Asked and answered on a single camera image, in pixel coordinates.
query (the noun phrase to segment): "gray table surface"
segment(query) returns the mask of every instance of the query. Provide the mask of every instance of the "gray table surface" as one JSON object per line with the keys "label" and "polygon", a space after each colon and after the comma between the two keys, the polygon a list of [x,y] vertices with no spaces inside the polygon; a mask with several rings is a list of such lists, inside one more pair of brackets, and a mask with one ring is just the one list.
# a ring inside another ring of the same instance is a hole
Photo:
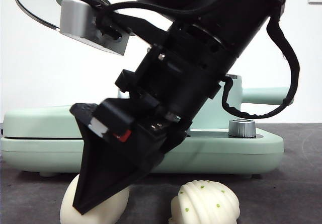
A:
{"label": "gray table surface", "polygon": [[[284,138],[278,169],[245,179],[235,175],[149,175],[131,187],[117,224],[167,224],[170,201],[192,180],[219,181],[239,198],[238,224],[322,223],[322,124],[261,124]],[[1,223],[59,224],[65,190],[75,174],[52,178],[1,163]]]}

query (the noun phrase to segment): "white egg-shaped object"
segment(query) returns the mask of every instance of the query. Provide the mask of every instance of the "white egg-shaped object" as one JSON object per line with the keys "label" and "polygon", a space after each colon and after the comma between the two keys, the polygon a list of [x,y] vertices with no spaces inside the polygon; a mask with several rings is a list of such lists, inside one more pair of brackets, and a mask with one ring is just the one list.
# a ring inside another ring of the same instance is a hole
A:
{"label": "white egg-shaped object", "polygon": [[62,200],[60,208],[61,224],[115,224],[125,210],[129,197],[129,188],[126,188],[111,198],[105,200],[84,215],[81,215],[73,206],[76,192],[77,175],[70,183]]}
{"label": "white egg-shaped object", "polygon": [[171,201],[169,224],[236,224],[240,214],[237,196],[213,181],[192,181],[181,186]]}

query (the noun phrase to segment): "metal knob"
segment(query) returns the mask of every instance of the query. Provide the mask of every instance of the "metal knob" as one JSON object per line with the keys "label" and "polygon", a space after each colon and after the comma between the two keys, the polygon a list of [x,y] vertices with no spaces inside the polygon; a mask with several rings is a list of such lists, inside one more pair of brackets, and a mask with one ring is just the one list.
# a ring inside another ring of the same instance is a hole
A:
{"label": "metal knob", "polygon": [[229,121],[229,135],[234,137],[256,137],[255,121],[237,119]]}

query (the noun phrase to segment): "black cable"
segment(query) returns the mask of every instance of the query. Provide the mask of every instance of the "black cable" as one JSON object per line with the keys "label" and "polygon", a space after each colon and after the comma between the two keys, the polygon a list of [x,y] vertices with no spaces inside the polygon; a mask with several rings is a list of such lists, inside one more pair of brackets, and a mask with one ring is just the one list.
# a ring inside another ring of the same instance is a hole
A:
{"label": "black cable", "polygon": [[198,8],[198,9],[189,9],[189,10],[172,9],[172,8],[167,8],[167,7],[163,7],[155,4],[143,3],[138,1],[115,3],[109,6],[106,6],[104,9],[99,11],[96,18],[96,24],[98,27],[100,27],[102,25],[104,16],[112,11],[116,11],[120,9],[129,9],[129,8],[150,10],[166,16],[175,17],[176,19],[190,19],[193,17],[204,15],[210,11],[216,10],[226,1],[227,0],[218,0],[211,5]]}
{"label": "black cable", "polygon": [[283,103],[273,111],[266,113],[264,115],[256,115],[256,114],[250,115],[247,112],[241,112],[235,107],[229,106],[229,104],[227,103],[227,99],[228,99],[229,91],[233,86],[233,80],[230,77],[223,77],[222,81],[225,82],[225,86],[224,86],[224,92],[222,97],[222,107],[228,113],[236,117],[246,118],[246,119],[262,119],[262,118],[272,117],[277,115],[281,111],[283,111],[288,105],[291,104],[292,100],[294,99],[294,96],[296,94],[297,87],[298,87],[300,65],[294,50],[292,49],[291,45],[285,38],[279,26],[279,20],[281,15],[280,11],[281,11],[280,7],[275,8],[273,14],[271,15],[271,19],[267,25],[267,32],[270,38],[273,40],[273,42],[279,47],[279,49],[285,55],[289,63],[290,70],[291,70],[290,89],[287,93],[286,98],[283,100]]}

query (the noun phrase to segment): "appliance handle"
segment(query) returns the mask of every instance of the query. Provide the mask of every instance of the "appliance handle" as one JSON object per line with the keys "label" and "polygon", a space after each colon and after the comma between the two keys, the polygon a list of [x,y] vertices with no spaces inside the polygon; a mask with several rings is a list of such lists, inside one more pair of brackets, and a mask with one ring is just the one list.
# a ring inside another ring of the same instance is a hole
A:
{"label": "appliance handle", "polygon": [[246,88],[243,89],[242,103],[281,105],[287,93],[288,87]]}

